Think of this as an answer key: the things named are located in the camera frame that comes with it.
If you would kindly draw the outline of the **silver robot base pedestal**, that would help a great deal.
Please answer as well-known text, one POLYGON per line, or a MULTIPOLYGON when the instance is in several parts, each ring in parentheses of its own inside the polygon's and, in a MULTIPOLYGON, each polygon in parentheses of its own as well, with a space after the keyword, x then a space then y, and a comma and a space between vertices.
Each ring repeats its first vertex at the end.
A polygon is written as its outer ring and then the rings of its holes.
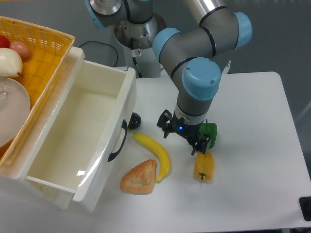
POLYGON ((165 28, 164 19, 156 13, 144 24, 125 20, 115 26, 115 37, 123 47, 126 66, 136 70, 137 78, 160 77, 161 64, 152 45, 155 36, 165 28))

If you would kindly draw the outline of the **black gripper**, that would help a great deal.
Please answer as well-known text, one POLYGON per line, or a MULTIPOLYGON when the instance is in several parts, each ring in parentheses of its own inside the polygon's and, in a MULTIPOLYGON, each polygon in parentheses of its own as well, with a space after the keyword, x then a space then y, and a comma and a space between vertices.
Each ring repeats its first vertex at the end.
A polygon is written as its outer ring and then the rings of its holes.
POLYGON ((186 123, 184 118, 178 119, 174 114, 167 109, 160 115, 157 126, 163 131, 164 138, 170 133, 176 133, 188 141, 192 146, 191 155, 193 156, 196 152, 205 154, 211 148, 212 137, 208 134, 201 136, 200 128, 203 122, 195 125, 189 125, 186 123))

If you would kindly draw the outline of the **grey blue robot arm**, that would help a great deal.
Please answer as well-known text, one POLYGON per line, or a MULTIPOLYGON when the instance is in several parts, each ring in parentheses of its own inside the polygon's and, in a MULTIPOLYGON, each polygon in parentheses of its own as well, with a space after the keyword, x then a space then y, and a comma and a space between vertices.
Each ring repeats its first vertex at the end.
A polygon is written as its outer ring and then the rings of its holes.
POLYGON ((194 152, 205 153, 216 140, 216 130, 206 129, 206 115, 222 77, 212 59, 247 44, 252 24, 222 0, 189 0, 187 5, 198 28, 183 34, 166 27, 150 0, 86 1, 98 28, 114 26, 126 65, 137 77, 157 77, 163 68, 178 89, 174 112, 165 110, 157 126, 165 135, 176 133, 186 139, 194 152))

